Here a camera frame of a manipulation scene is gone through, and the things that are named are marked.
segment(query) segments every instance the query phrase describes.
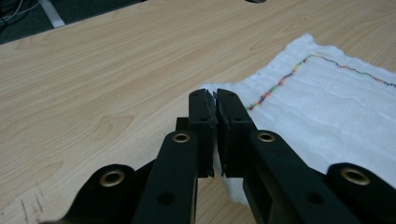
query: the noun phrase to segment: wooden table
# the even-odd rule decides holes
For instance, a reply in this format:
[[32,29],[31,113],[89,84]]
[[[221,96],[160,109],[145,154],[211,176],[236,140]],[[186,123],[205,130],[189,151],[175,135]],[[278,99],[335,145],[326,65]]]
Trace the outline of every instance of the wooden table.
[[[149,0],[0,46],[0,223],[62,217],[97,169],[153,160],[188,94],[237,82],[303,33],[396,71],[396,2]],[[254,223],[218,178],[197,223]]]

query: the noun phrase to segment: cable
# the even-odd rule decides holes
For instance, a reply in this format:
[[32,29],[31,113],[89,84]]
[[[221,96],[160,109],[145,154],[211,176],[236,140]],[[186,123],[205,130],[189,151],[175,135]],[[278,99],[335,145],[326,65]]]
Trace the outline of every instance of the cable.
[[0,6],[0,7],[14,7],[15,5],[18,4],[18,2],[19,2],[19,1],[15,1],[15,2],[13,2],[13,3],[8,3],[8,5],[3,5],[3,6]]
[[11,16],[3,17],[1,21],[2,21],[2,22],[4,22],[4,21],[9,21],[9,20],[11,20],[15,15],[17,15],[18,11],[21,9],[22,3],[23,3],[23,0],[20,1],[20,4],[18,5],[17,9],[14,11],[14,13],[13,13]]
[[38,7],[38,5],[40,5],[40,1],[37,1],[37,3],[34,6],[32,6],[32,2],[33,2],[33,0],[31,1],[30,7],[28,9],[26,9],[26,10],[24,10],[22,12],[18,12],[17,15],[21,15],[23,13],[31,11],[32,9],[34,9],[35,7]]
[[21,15],[21,14],[24,14],[24,15],[21,16],[20,18],[18,18],[17,20],[14,20],[13,22],[8,22],[8,20],[11,19],[11,18],[9,18],[9,17],[8,17],[9,19],[0,18],[0,24],[3,23],[3,26],[0,27],[0,34],[6,29],[7,26],[12,25],[12,24],[15,24],[15,23],[17,23],[17,22],[23,20],[23,19],[29,14],[29,12],[30,12],[33,8],[37,7],[37,6],[40,4],[40,1],[38,0],[37,3],[36,3],[33,7],[32,7],[32,4],[33,4],[33,0],[30,1],[29,8],[28,8],[28,9],[26,9],[26,10],[24,10],[24,11],[22,11],[22,12],[17,12],[16,14],[15,14],[15,12],[14,12],[14,13],[13,13],[13,14],[15,14],[14,16],[16,16],[16,15]]
[[17,4],[19,3],[19,1],[16,3],[16,5],[14,7],[9,7],[6,11],[3,11],[3,17],[2,19],[4,19],[5,17],[9,17],[6,16],[8,13],[13,13],[15,11],[15,9],[17,8]]

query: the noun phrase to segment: white cloth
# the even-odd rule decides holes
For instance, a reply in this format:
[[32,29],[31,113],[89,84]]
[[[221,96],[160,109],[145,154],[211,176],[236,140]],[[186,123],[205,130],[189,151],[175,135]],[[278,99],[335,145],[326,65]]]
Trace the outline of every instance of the white cloth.
[[248,111],[258,129],[280,134],[324,174],[331,164],[350,162],[396,188],[396,74],[305,34],[245,80],[202,88],[234,91],[245,106],[273,88]]

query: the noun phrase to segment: black cable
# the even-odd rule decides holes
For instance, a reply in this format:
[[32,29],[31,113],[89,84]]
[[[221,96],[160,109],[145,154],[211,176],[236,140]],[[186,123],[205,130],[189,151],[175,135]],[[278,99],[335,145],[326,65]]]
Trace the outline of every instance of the black cable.
[[[32,7],[33,2],[34,2],[34,0],[31,0],[31,1],[30,1],[29,7],[28,7],[28,8],[31,8],[31,7]],[[23,16],[21,16],[20,18],[18,18],[17,20],[15,20],[15,21],[13,21],[13,22],[7,22],[7,21],[4,20],[3,18],[0,18],[0,21],[2,21],[2,22],[4,23],[4,25],[0,28],[0,34],[2,34],[2,32],[6,29],[7,26],[13,25],[13,24],[15,24],[15,23],[17,23],[17,22],[23,20],[24,18],[26,18],[26,16],[29,15],[29,12],[30,12],[30,11],[31,11],[31,10],[28,10],[28,11],[24,12],[24,13],[23,13]]]
[[17,10],[17,8],[18,8],[18,3],[19,3],[19,2],[20,2],[20,1],[15,2],[14,6],[9,6],[8,9],[7,9],[6,11],[3,11],[3,12],[2,12],[1,21],[4,21],[3,18],[4,18],[8,13]]
[[7,11],[5,11],[3,14],[3,16],[2,16],[2,21],[8,21],[8,18],[5,18],[6,16],[7,16],[7,14],[9,13],[9,12],[12,12],[11,13],[11,15],[13,15],[14,13],[16,14],[16,13],[18,13],[18,10],[21,10],[20,8],[19,8],[19,5],[20,4],[22,4],[23,3],[23,0],[20,0],[20,1],[18,1],[18,4],[15,6],[15,7],[11,7],[11,8],[9,8]]
[[0,6],[0,7],[13,7],[13,6],[16,6],[19,2],[20,2],[20,1],[16,0],[16,1],[13,2],[13,3],[9,3],[8,5],[3,5],[3,6]]
[[0,34],[4,31],[4,29],[6,29],[6,26],[8,26],[8,22],[5,21],[3,18],[0,18],[0,21],[3,22],[3,26],[0,28]]

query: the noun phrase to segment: black plastic part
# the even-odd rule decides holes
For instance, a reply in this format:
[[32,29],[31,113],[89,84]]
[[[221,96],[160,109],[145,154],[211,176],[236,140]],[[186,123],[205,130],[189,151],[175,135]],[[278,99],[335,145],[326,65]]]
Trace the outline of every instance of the black plastic part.
[[362,223],[396,223],[396,191],[372,172],[350,163],[335,164],[326,183]]
[[189,118],[177,118],[176,131],[188,131],[188,130],[189,130]]
[[131,223],[194,223],[198,140],[192,132],[166,135]]
[[238,95],[218,89],[218,151],[222,174],[243,177],[248,164],[248,137],[257,130]]
[[118,164],[99,169],[78,192],[72,206],[62,219],[44,223],[129,223],[152,164],[153,161],[136,172],[129,166]]
[[213,151],[217,137],[218,120],[213,96],[207,90],[189,95],[189,131],[198,136],[198,176],[214,176]]
[[360,223],[279,135],[256,131],[249,141],[244,191],[258,223]]

